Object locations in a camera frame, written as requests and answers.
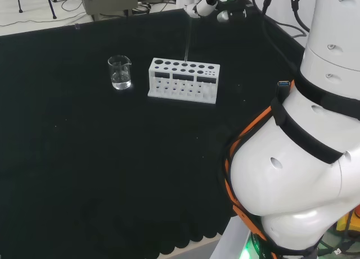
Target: water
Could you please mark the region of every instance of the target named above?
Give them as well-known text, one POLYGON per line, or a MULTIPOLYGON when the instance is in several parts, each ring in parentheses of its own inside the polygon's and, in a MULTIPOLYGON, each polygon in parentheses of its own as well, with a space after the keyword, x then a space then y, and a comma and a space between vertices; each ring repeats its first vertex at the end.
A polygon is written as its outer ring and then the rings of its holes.
POLYGON ((121 75, 118 72, 113 73, 111 76, 112 86, 115 89, 127 89, 131 85, 131 79, 127 72, 122 71, 121 75))

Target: black tablecloth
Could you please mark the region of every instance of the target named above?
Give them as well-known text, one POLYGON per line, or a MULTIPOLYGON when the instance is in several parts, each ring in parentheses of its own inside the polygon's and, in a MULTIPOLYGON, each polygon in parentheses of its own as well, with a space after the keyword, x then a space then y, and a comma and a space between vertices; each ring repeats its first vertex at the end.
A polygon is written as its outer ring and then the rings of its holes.
POLYGON ((3 258, 152 259, 223 233, 219 154, 290 76, 258 18, 205 19, 189 60, 221 65, 217 104, 148 98, 152 58, 183 59, 187 28, 171 11, 0 37, 3 258), (115 54, 133 62, 123 92, 115 54))

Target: gray device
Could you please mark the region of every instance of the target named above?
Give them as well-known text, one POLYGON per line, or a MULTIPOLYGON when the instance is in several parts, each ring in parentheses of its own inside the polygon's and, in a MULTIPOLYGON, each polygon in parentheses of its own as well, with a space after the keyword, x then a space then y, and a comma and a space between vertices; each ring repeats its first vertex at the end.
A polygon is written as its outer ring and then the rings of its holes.
POLYGON ((137 0, 83 0, 88 15, 118 12, 137 7, 137 0))

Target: yellow object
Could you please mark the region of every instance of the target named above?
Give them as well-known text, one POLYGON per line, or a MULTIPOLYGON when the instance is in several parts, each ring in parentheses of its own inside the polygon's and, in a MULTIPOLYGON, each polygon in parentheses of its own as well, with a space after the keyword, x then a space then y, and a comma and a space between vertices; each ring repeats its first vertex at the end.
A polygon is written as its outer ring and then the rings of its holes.
MULTIPOLYGON (((344 231, 345 230, 345 227, 346 227, 347 222, 348 222, 348 216, 349 216, 349 214, 346 214, 344 217, 342 217, 337 222, 337 226, 336 226, 337 231, 344 231)), ((358 231, 358 232, 360 232, 360 219, 355 214, 353 214, 353 216, 351 218, 349 230, 350 231, 358 231)))

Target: white floor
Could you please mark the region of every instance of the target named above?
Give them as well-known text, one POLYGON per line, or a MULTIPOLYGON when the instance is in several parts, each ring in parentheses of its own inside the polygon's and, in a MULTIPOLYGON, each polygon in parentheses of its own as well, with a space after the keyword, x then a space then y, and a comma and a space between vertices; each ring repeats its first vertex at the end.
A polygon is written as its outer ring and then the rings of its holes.
MULTIPOLYGON (((81 2, 81 0, 69 0, 64 4, 64 8, 67 10, 75 9, 81 2)), ((17 0, 0 0, 0 36, 93 21, 91 16, 85 13, 83 5, 80 5, 75 11, 67 12, 61 8, 62 2, 52 3, 57 16, 57 19, 54 20, 47 0, 20 0, 20 3, 23 13, 19 13, 17 0), (28 20, 37 22, 18 22, 28 20)), ((164 11, 176 7, 172 3, 156 4, 153 5, 151 13, 161 11, 165 5, 164 11)))

